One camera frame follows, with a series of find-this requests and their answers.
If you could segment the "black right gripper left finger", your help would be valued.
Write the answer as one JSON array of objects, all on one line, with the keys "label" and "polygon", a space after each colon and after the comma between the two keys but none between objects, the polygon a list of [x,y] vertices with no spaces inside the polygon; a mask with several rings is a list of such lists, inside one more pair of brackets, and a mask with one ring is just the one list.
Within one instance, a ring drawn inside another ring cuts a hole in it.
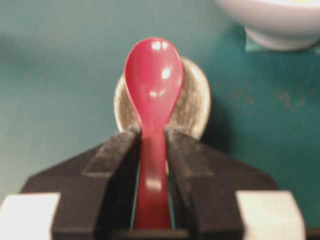
[{"label": "black right gripper left finger", "polygon": [[1,205],[1,239],[106,240],[129,229],[140,149],[131,129],[31,176]]}]

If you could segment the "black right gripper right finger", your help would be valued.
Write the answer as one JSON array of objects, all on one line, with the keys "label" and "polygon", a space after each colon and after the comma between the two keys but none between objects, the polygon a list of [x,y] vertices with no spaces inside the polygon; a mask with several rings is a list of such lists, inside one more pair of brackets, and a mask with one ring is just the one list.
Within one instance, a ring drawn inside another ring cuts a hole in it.
[{"label": "black right gripper right finger", "polygon": [[305,221],[290,191],[266,172],[168,127],[175,224],[198,240],[303,240]]}]

